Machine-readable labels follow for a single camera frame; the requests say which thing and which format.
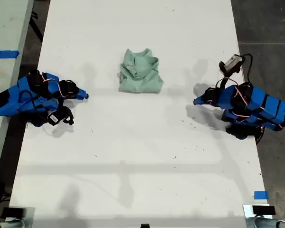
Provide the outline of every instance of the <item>white tabletop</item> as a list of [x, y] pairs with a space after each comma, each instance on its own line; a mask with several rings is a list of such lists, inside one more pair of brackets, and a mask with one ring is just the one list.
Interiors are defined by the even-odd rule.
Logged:
[[[18, 50], [15, 59], [0, 59], [0, 92], [17, 82], [22, 50], [29, 25], [33, 0], [0, 0], [0, 50]], [[8, 119], [0, 117], [0, 157]]]
[[[158, 95], [118, 92], [128, 48], [159, 58]], [[35, 228], [246, 227], [242, 204], [266, 203], [254, 139], [192, 104], [235, 53], [230, 0], [52, 0], [38, 68], [90, 97], [66, 102], [73, 126], [26, 130], [10, 204]]]

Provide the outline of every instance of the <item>painter's tape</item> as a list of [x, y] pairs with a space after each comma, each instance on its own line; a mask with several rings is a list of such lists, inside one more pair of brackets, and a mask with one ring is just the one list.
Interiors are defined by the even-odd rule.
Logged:
[[0, 51], [0, 58], [17, 58], [18, 51]]
[[255, 191], [254, 195], [255, 200], [267, 200], [268, 192], [267, 191]]

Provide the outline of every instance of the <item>gray floor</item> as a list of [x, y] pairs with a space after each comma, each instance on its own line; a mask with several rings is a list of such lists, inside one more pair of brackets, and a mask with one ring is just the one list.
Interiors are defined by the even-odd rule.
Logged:
[[[254, 86], [285, 100], [285, 0], [232, 0], [241, 54], [254, 56]], [[285, 220], [285, 129], [266, 130], [258, 144], [265, 189]]]
[[[231, 2], [240, 53], [254, 56], [251, 82], [285, 100], [285, 0]], [[39, 15], [36, 23], [41, 30], [45, 27], [48, 6], [48, 1], [35, 2], [34, 11]], [[40, 41], [29, 27], [20, 75], [37, 67], [40, 48]], [[12, 188], [23, 132], [19, 119], [12, 119], [0, 162], [7, 192]], [[275, 205], [277, 218], [285, 220], [285, 129], [281, 132], [266, 130], [258, 145], [258, 154], [269, 202]]]

